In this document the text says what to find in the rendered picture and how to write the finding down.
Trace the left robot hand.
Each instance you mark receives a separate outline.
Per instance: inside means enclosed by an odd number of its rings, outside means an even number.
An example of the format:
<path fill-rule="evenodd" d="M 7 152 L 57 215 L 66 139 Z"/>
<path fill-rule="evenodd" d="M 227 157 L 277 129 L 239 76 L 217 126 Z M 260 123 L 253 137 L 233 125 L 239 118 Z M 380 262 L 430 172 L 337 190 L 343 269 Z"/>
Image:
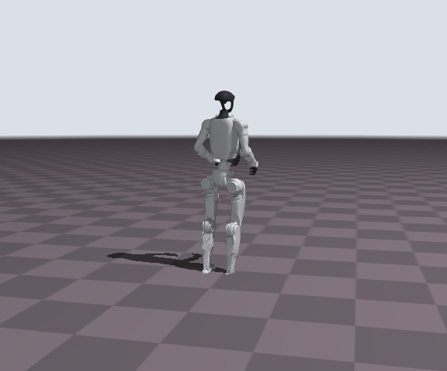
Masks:
<path fill-rule="evenodd" d="M 236 158 L 233 158 L 233 159 L 227 159 L 227 162 L 231 162 L 232 163 L 232 166 L 235 166 L 235 165 L 238 165 L 238 162 L 240 161 L 240 155 L 238 154 L 238 156 L 236 157 Z M 222 162 L 222 159 L 220 160 L 221 162 Z M 217 162 L 217 163 L 215 163 L 215 165 L 216 166 L 218 166 L 218 163 L 220 163 L 220 162 Z M 231 165 L 230 165 L 231 166 Z"/>

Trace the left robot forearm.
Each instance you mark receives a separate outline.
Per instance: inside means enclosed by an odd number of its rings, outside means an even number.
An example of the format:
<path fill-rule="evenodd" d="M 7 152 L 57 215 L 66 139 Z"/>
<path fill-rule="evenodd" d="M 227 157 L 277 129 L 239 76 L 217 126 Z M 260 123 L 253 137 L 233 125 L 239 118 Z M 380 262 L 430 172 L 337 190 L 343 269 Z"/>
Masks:
<path fill-rule="evenodd" d="M 205 158 L 207 161 L 209 161 L 210 163 L 213 163 L 214 165 L 215 165 L 215 163 L 220 162 L 220 159 L 213 158 L 213 154 L 208 152 L 208 150 L 206 150 L 206 149 L 205 149 L 205 152 L 203 154 L 198 154 L 198 155 L 201 158 Z"/>

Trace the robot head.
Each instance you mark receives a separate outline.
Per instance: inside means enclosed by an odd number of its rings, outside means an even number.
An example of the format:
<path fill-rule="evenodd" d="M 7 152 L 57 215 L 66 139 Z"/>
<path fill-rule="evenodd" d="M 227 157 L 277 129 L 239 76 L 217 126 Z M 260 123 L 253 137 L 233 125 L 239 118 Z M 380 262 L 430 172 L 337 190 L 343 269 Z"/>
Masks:
<path fill-rule="evenodd" d="M 232 109 L 233 109 L 234 98 L 235 98 L 235 96 L 231 92 L 229 92 L 229 91 L 223 90 L 223 91 L 220 91 L 219 93 L 217 93 L 217 95 L 215 96 L 215 100 L 219 100 L 220 101 L 221 106 L 222 106 L 223 109 L 220 110 L 220 114 L 217 117 L 215 117 L 215 119 L 229 118 L 228 113 L 230 113 L 232 111 Z M 224 106 L 227 101 L 231 102 L 231 106 L 230 106 L 229 110 L 226 110 L 226 108 Z"/>

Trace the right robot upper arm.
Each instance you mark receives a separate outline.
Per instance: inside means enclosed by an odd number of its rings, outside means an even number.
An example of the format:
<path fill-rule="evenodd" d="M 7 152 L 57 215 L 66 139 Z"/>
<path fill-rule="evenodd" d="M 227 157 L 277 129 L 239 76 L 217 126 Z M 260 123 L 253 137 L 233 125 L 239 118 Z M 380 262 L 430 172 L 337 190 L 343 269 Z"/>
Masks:
<path fill-rule="evenodd" d="M 250 156 L 248 146 L 247 122 L 242 120 L 233 120 L 234 129 L 237 131 L 239 142 L 241 144 L 240 154 L 242 157 Z"/>

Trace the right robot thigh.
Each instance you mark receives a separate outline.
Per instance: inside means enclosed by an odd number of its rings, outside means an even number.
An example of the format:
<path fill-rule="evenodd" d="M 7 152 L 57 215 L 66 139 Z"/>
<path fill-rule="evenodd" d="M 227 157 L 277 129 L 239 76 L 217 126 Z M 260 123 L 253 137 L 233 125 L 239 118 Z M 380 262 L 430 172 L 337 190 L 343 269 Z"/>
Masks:
<path fill-rule="evenodd" d="M 232 237 L 234 226 L 238 225 L 241 228 L 244 216 L 246 199 L 245 184 L 243 181 L 231 176 L 227 178 L 227 189 L 232 193 L 230 198 L 231 221 L 226 225 L 225 230 L 226 234 Z"/>

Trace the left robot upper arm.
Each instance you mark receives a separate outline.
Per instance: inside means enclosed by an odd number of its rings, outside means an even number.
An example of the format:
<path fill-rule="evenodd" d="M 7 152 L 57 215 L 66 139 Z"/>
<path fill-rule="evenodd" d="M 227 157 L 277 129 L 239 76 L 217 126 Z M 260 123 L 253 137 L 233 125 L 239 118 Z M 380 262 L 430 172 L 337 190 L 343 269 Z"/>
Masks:
<path fill-rule="evenodd" d="M 206 119 L 202 123 L 202 127 L 200 130 L 200 133 L 197 137 L 196 143 L 194 145 L 194 151 L 198 154 L 203 154 L 205 152 L 205 148 L 203 146 L 203 143 L 207 139 L 210 131 L 209 131 L 209 123 L 211 119 Z"/>

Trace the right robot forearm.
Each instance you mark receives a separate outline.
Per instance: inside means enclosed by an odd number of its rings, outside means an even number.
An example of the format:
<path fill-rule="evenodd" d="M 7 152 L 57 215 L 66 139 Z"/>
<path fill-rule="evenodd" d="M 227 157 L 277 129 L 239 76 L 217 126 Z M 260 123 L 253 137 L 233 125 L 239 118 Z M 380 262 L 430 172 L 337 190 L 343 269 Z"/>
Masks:
<path fill-rule="evenodd" d="M 258 162 L 255 160 L 251 148 L 248 148 L 250 156 L 244 157 L 245 161 L 248 163 L 249 167 L 258 168 Z"/>

